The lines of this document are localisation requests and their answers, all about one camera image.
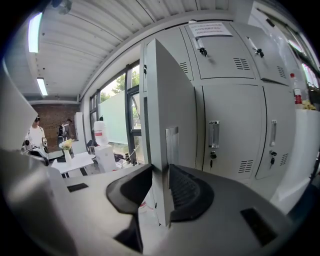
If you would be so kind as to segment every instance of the table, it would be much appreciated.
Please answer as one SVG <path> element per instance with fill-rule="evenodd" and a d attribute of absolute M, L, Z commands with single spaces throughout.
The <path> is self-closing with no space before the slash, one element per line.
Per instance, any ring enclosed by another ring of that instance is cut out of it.
<path fill-rule="evenodd" d="M 55 159 L 51 167 L 58 169 L 63 178 L 69 178 L 68 172 L 76 169 L 80 169 L 82 175 L 87 176 L 88 174 L 84 167 L 93 164 L 94 162 L 92 159 L 95 157 L 95 155 L 88 154 L 88 152 L 75 154 L 71 160 L 71 164 L 66 162 L 58 162 L 57 159 Z"/>

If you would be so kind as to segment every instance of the red label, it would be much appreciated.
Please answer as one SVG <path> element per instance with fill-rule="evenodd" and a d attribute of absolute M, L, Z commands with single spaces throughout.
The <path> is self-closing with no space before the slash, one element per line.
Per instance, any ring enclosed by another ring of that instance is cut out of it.
<path fill-rule="evenodd" d="M 301 95 L 297 94 L 295 96 L 295 104 L 302 104 Z"/>

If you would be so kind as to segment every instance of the ceiling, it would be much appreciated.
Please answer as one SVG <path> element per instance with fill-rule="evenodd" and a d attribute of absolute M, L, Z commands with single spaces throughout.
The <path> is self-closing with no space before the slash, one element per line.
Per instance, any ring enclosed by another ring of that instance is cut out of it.
<path fill-rule="evenodd" d="M 7 69 L 25 96 L 40 96 L 42 77 L 50 97 L 76 97 L 112 51 L 140 29 L 176 14 L 228 10 L 233 0 L 74 1 L 61 15 L 48 5 L 39 32 L 39 53 L 26 45 L 28 23 L 5 56 Z"/>

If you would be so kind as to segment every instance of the ventilation slot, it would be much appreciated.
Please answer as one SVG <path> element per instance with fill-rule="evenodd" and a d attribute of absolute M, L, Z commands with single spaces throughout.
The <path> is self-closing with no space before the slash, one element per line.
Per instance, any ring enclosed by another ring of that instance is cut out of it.
<path fill-rule="evenodd" d="M 287 159 L 288 159 L 288 154 L 284 154 L 281 158 L 280 166 L 285 165 L 287 162 Z"/>
<path fill-rule="evenodd" d="M 285 70 L 284 70 L 282 67 L 280 67 L 280 66 L 276 66 L 276 67 L 278 68 L 280 77 L 286 79 L 287 77 L 286 77 Z"/>
<path fill-rule="evenodd" d="M 235 66 L 238 70 L 250 70 L 245 58 L 233 58 Z"/>
<path fill-rule="evenodd" d="M 184 73 L 188 73 L 188 67 L 186 62 L 180 63 L 180 67 L 183 70 Z"/>
<path fill-rule="evenodd" d="M 238 173 L 249 173 L 251 172 L 252 165 L 254 164 L 253 160 L 241 161 Z"/>

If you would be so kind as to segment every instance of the ceiling light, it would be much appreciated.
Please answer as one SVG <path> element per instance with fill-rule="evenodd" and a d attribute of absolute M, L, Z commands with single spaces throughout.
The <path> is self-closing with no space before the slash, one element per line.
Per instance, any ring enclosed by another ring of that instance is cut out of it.
<path fill-rule="evenodd" d="M 45 80 L 43 78 L 37 78 L 36 81 L 38 82 L 42 96 L 47 96 L 48 93 L 47 93 L 47 89 L 45 86 Z"/>
<path fill-rule="evenodd" d="M 39 28 L 42 18 L 42 12 L 34 16 L 29 22 L 28 45 L 30 53 L 39 52 Z"/>

